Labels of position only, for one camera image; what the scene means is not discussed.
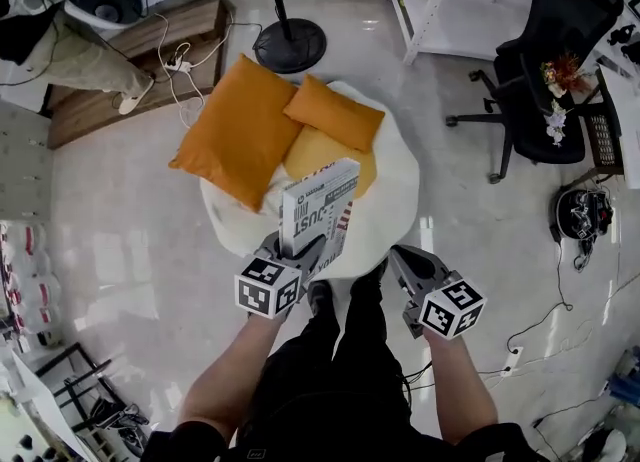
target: beige pants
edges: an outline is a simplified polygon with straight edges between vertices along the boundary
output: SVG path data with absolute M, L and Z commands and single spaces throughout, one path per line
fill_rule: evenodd
M 51 65 L 43 74 L 53 85 L 122 92 L 126 97 L 137 97 L 149 86 L 149 76 L 118 52 L 70 29 L 63 14 L 56 16 L 55 24 L 58 42 L 52 24 L 25 62 L 34 75 L 47 67 L 55 44 Z

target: tile floor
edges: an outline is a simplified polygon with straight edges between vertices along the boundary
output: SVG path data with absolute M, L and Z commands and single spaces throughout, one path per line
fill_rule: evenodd
M 275 21 L 270 0 L 231 0 L 236 20 Z M 532 165 L 512 156 L 508 177 L 489 185 L 502 146 L 501 128 L 444 126 L 446 114 L 482 110 L 483 88 L 467 73 L 487 62 L 420 55 L 402 64 L 404 44 L 393 9 L 383 0 L 286 0 L 291 16 L 326 31 L 329 48 L 312 72 L 340 77 L 395 111 L 420 163 L 420 204 L 406 243 L 419 244 L 419 218 L 430 219 L 434 252 L 470 277 L 489 298 L 467 343 L 480 371 L 503 367 L 506 340 L 539 321 L 558 301 L 558 248 L 547 228 L 547 201 L 587 166 Z M 257 30 L 235 27 L 227 65 L 251 54 Z M 231 341 L 244 321 L 233 305 L 239 258 L 221 247 L 207 217 L 198 180 L 170 170 L 184 128 L 169 106 L 122 121 L 55 152 L 51 252 L 65 290 L 70 336 L 96 359 L 112 357 L 112 379 L 158 428 L 172 428 L 193 379 Z M 611 234 L 598 240 L 582 274 L 564 244 L 562 289 L 572 312 L 557 309 L 514 340 L 524 353 L 514 375 L 484 375 L 501 419 L 525 428 L 532 446 L 550 456 L 532 421 L 598 395 L 623 350 L 638 337 L 640 193 L 623 180 L 607 183 L 616 208 Z M 349 283 L 336 283 L 338 314 Z M 405 297 L 390 272 L 384 279 L 389 345 L 405 372 L 428 360 L 401 320 Z M 309 317 L 295 308 L 277 344 Z M 427 374 L 421 383 L 430 382 Z M 549 418 L 541 430 L 564 452 L 614 402 L 602 398 Z M 438 434 L 432 388 L 414 392 L 414 425 Z

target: black office chair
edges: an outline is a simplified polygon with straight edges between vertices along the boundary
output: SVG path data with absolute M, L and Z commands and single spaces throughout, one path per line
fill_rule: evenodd
M 522 35 L 496 49 L 496 86 L 483 71 L 469 74 L 471 81 L 482 80 L 491 93 L 485 99 L 483 115 L 448 116 L 447 126 L 459 122 L 489 122 L 505 128 L 502 164 L 499 174 L 489 182 L 504 179 L 511 150 L 534 163 L 577 163 L 584 159 L 585 144 L 576 112 L 568 112 L 560 146 L 546 133 L 544 114 L 552 113 L 553 96 L 542 78 L 540 66 L 569 52 L 580 64 L 597 42 L 613 27 L 622 12 L 623 0 L 532 0 L 529 19 Z M 491 113 L 497 103 L 500 114 Z M 558 103 L 570 110 L 574 103 L 566 93 Z

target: black pants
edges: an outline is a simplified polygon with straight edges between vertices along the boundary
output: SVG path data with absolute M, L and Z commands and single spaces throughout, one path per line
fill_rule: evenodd
M 357 283 L 351 297 L 345 334 L 335 357 L 340 326 L 333 307 L 326 307 L 309 320 L 298 337 L 267 359 L 241 436 L 252 424 L 267 421 L 296 397 L 311 393 L 369 394 L 408 422 L 402 367 L 386 343 L 380 289 Z

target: white bean bag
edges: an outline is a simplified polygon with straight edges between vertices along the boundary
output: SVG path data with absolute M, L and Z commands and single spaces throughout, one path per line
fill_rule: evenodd
M 356 199 L 342 255 L 314 280 L 364 275 L 386 255 L 413 225 L 418 209 L 420 169 L 405 144 L 393 114 L 383 104 L 367 98 L 344 82 L 329 87 L 359 103 L 384 111 L 373 142 L 377 177 Z M 233 197 L 205 179 L 200 189 L 220 243 L 238 256 L 253 253 L 262 240 L 278 229 L 282 189 L 291 179 L 280 165 L 274 173 L 260 213 L 249 211 Z

